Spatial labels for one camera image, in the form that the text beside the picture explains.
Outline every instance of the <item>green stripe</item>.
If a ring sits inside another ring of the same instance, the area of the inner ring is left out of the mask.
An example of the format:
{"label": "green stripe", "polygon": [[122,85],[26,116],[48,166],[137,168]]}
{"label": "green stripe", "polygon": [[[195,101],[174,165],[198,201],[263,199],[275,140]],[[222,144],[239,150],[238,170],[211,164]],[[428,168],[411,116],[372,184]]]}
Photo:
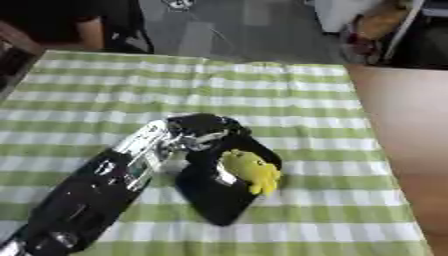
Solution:
{"label": "green stripe", "polygon": [[249,106],[210,106],[210,105],[184,105],[159,102],[154,99],[148,103],[124,103],[120,101],[107,103],[92,102],[63,102],[63,101],[21,101],[7,100],[0,105],[3,109],[22,110],[54,110],[54,111],[122,111],[125,113],[164,112],[212,112],[218,115],[265,115],[265,116],[303,116],[303,117],[339,117],[359,118],[364,115],[361,108],[301,108],[288,107],[249,107]]}
{"label": "green stripe", "polygon": [[145,86],[122,84],[118,81],[116,85],[105,86],[100,84],[34,84],[32,82],[24,82],[16,91],[23,92],[86,92],[86,93],[120,93],[132,92],[135,94],[143,93],[160,93],[166,94],[169,87],[170,93],[177,96],[238,96],[238,97],[264,97],[264,98],[284,98],[298,97],[303,99],[333,99],[333,100],[356,100],[356,95],[351,92],[337,91],[300,91],[300,90],[284,90],[284,89],[232,89],[232,88],[215,88],[209,85],[201,85],[197,88],[177,88],[170,86]]}
{"label": "green stripe", "polygon": [[[23,221],[36,206],[33,204],[0,203],[1,220]],[[412,222],[408,205],[402,206],[250,206],[238,223],[276,222],[311,223],[397,223]],[[122,222],[176,222],[205,220],[188,204],[133,204],[121,217]]]}
{"label": "green stripe", "polygon": [[79,256],[430,256],[421,242],[107,242],[96,243]]}
{"label": "green stripe", "polygon": [[[30,172],[14,170],[0,172],[0,186],[55,186],[61,183],[70,173],[57,171]],[[156,175],[151,187],[163,188],[174,185],[172,176]],[[280,188],[296,188],[309,190],[322,189],[366,189],[388,190],[398,189],[390,176],[304,176],[287,174],[282,176]]]}
{"label": "green stripe", "polygon": [[[116,133],[123,136],[129,135],[142,125],[123,124],[115,122],[55,122],[55,121],[2,121],[0,131],[14,132],[61,132],[61,133]],[[250,129],[256,137],[312,137],[312,138],[352,138],[365,139],[372,138],[372,131],[369,128],[307,128],[307,127],[268,127],[251,126]]]}
{"label": "green stripe", "polygon": [[61,68],[39,68],[38,66],[32,70],[32,75],[54,75],[57,81],[57,75],[67,74],[70,76],[101,76],[101,77],[131,77],[142,76],[151,79],[176,79],[176,80],[203,80],[204,82],[212,78],[221,78],[230,81],[263,81],[263,82],[305,82],[305,83],[328,83],[328,84],[345,84],[350,82],[348,76],[316,76],[313,74],[268,74],[268,73],[242,73],[235,71],[216,71],[213,73],[199,73],[192,70],[188,73],[176,72],[155,72],[148,69],[67,69]]}
{"label": "green stripe", "polygon": [[130,62],[140,63],[142,61],[155,63],[155,64],[183,64],[183,65],[213,65],[213,66],[225,66],[229,65],[227,62],[213,61],[202,58],[193,57],[170,57],[161,55],[133,55],[133,54],[83,54],[76,52],[49,52],[43,57],[44,60],[63,60],[63,61],[106,61],[106,62]]}
{"label": "green stripe", "polygon": [[[99,55],[99,54],[83,54],[77,52],[48,52],[45,54],[45,60],[74,60],[74,61],[87,61],[87,62],[96,62],[96,61],[105,61],[105,62],[129,62],[129,63],[140,63],[142,61],[150,62],[153,64],[182,64],[182,65],[205,65],[207,66],[234,66],[234,63],[210,60],[204,58],[196,58],[196,57],[179,57],[179,56],[164,56],[164,55],[118,55],[118,54],[107,54],[107,55]],[[342,65],[328,65],[328,64],[293,64],[293,65],[284,65],[275,62],[251,62],[245,63],[242,65],[251,65],[251,66],[262,66],[262,67],[321,67],[321,68],[337,68],[341,70],[345,70]]]}
{"label": "green stripe", "polygon": [[[3,144],[0,156],[52,156],[52,157],[92,157],[104,149],[104,145],[38,145],[38,144]],[[380,150],[315,150],[273,149],[283,161],[383,161]]]}

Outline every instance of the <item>chair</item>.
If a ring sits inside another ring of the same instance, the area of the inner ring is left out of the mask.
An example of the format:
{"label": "chair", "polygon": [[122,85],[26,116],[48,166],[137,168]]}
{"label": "chair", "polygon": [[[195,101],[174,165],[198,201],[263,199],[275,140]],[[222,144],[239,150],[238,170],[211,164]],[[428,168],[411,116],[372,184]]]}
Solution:
{"label": "chair", "polygon": [[[99,0],[103,16],[105,50],[124,53],[154,53],[154,45],[145,30],[145,18],[139,0]],[[146,49],[126,43],[142,36]]]}

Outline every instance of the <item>wooden table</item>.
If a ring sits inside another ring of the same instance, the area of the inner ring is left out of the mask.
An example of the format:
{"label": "wooden table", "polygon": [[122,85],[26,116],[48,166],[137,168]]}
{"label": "wooden table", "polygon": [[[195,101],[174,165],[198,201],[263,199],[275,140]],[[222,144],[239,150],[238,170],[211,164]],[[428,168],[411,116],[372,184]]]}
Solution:
{"label": "wooden table", "polygon": [[434,254],[448,255],[448,72],[349,72]]}

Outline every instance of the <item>white stripe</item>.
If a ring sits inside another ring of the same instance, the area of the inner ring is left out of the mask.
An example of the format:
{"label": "white stripe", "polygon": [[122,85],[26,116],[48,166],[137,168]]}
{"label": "white stripe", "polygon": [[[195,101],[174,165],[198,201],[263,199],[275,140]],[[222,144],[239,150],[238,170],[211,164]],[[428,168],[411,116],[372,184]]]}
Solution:
{"label": "white stripe", "polygon": [[[27,157],[3,156],[0,172],[61,172],[71,173],[79,168],[87,158],[81,157]],[[389,164],[385,161],[370,162],[326,162],[326,161],[288,161],[283,163],[285,174],[307,176],[390,176]]]}
{"label": "white stripe", "polygon": [[[108,121],[113,123],[146,124],[151,120],[158,120],[172,116],[192,113],[145,112],[126,113],[121,111],[91,112],[91,111],[57,111],[57,110],[20,110],[0,109],[1,120],[7,121],[56,121],[62,123],[85,122],[97,123]],[[340,117],[300,117],[300,116],[229,116],[246,126],[268,127],[308,127],[308,128],[370,128],[367,118]]]}
{"label": "white stripe", "polygon": [[[123,86],[140,85],[160,87],[160,78],[147,78],[144,76],[74,76],[74,75],[47,75],[47,74],[28,74],[23,82],[29,84],[83,84],[83,85],[108,85]],[[181,79],[163,79],[163,85],[174,88],[201,88],[208,86],[212,88],[228,89],[275,89],[275,90],[298,90],[298,91],[334,91],[334,92],[353,92],[353,88],[348,83],[305,83],[300,81],[237,81],[227,80],[221,77],[211,77],[206,82],[204,80],[181,80]]]}
{"label": "white stripe", "polygon": [[[23,223],[0,221],[0,240],[7,239]],[[167,242],[396,242],[423,241],[415,222],[402,223],[269,223],[240,224],[228,227],[190,221],[116,222],[98,240]]]}
{"label": "white stripe", "polygon": [[[34,203],[51,191],[48,186],[0,186],[2,203]],[[174,187],[147,187],[137,199],[142,204],[188,204]],[[399,189],[281,189],[258,197],[257,206],[401,206],[407,205]]]}
{"label": "white stripe", "polygon": [[8,100],[21,101],[45,101],[45,102],[87,102],[109,103],[120,101],[124,103],[164,102],[170,105],[207,105],[207,106],[241,106],[241,107],[290,107],[300,108],[343,108],[361,109],[358,100],[333,100],[333,99],[304,99],[300,97],[265,98],[265,97],[219,97],[189,95],[178,96],[159,93],[136,94],[133,92],[118,93],[88,93],[88,92],[21,92],[12,93]]}
{"label": "white stripe", "polygon": [[[129,134],[113,133],[45,133],[45,132],[3,132],[0,131],[0,144],[15,145],[110,145],[113,146]],[[297,137],[257,137],[261,144],[271,149],[313,149],[313,150],[379,150],[375,139],[322,139]]]}
{"label": "white stripe", "polygon": [[83,60],[46,60],[42,59],[36,64],[39,68],[70,68],[70,69],[107,69],[107,70],[134,70],[142,68],[154,72],[172,72],[172,73],[216,73],[216,72],[241,72],[246,74],[295,74],[295,75],[331,75],[345,76],[346,70],[336,66],[265,66],[252,64],[229,64],[229,65],[202,65],[196,63],[188,65],[178,64],[159,64],[151,62],[109,62],[109,61],[83,61]]}

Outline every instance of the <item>green checkered tablecloth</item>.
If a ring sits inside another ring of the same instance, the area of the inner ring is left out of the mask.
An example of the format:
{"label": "green checkered tablecloth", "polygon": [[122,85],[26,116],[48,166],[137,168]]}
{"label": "green checkered tablecloth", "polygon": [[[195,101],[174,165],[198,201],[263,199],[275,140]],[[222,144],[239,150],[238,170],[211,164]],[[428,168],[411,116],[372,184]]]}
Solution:
{"label": "green checkered tablecloth", "polygon": [[249,126],[284,160],[280,189],[223,228],[160,174],[80,255],[431,255],[342,66],[57,51],[0,103],[0,239],[95,153],[194,112]]}

